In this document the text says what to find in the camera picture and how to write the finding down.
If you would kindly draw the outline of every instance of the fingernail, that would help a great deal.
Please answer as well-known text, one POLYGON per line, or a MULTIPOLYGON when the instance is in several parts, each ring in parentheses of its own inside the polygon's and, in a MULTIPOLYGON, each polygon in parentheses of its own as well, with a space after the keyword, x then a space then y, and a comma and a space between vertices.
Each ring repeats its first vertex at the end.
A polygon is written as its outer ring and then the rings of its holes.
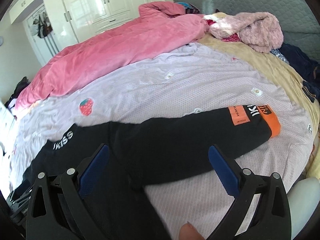
POLYGON ((192 229, 198 231, 189 221, 187 221, 187 224, 188 224, 188 226, 191 227, 192 229))

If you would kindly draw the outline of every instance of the black sweatshirt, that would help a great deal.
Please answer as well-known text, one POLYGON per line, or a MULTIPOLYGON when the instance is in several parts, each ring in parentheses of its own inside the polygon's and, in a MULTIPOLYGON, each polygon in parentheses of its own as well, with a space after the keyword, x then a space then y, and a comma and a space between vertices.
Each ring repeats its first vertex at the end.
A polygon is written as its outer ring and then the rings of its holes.
POLYGON ((165 240, 169 234, 143 186, 212 170, 208 149, 213 144, 235 159, 279 132, 280 124, 268 106, 233 106, 141 124, 74 124, 60 141, 47 141, 24 179, 34 183, 42 171, 51 176, 76 168, 105 143, 110 159, 92 194, 84 198, 87 209, 112 239, 165 240))

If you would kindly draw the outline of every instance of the white bed sheet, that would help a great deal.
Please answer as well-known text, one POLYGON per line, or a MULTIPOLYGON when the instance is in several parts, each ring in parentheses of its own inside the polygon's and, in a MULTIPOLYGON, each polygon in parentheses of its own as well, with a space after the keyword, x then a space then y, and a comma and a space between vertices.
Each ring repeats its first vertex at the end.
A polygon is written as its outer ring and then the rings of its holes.
MULTIPOLYGON (((269 104, 281 123, 281 133, 237 162, 255 174, 278 172, 288 191, 312 150, 308 113, 248 63, 199 43, 118 69, 71 95, 40 102, 20 122, 16 151, 8 167, 10 189, 22 182, 23 172, 46 140, 60 139, 73 123, 140 123, 152 117, 182 117, 195 108, 209 111, 252 104, 269 104), (256 96, 252 88, 259 88, 263 95, 256 96), (87 98, 93 100, 93 108, 92 114, 84 116, 79 105, 87 98)), ((215 171, 148 186, 146 192, 173 239, 178 239, 179 229, 187 221, 207 238, 233 201, 215 171)), ((239 232, 248 227, 256 203, 255 198, 239 232)))

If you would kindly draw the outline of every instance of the headboard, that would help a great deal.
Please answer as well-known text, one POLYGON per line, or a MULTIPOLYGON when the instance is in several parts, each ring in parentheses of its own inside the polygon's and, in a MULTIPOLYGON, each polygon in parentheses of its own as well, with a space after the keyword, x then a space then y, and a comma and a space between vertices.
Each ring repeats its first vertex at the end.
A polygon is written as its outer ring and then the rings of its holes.
POLYGON ((239 12, 267 11, 275 15, 284 33, 284 42, 298 46, 320 62, 320 26, 304 0, 174 0, 188 2, 201 13, 216 9, 230 15, 239 12))

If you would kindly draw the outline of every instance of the orange cuff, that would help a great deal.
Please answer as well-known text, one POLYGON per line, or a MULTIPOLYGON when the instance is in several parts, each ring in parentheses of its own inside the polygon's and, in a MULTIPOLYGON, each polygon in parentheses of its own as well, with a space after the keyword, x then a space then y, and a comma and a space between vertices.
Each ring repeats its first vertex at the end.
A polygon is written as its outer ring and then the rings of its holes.
POLYGON ((271 138, 277 136, 280 133, 281 125, 271 107, 268 105, 258 106, 258 110, 271 129, 271 138))

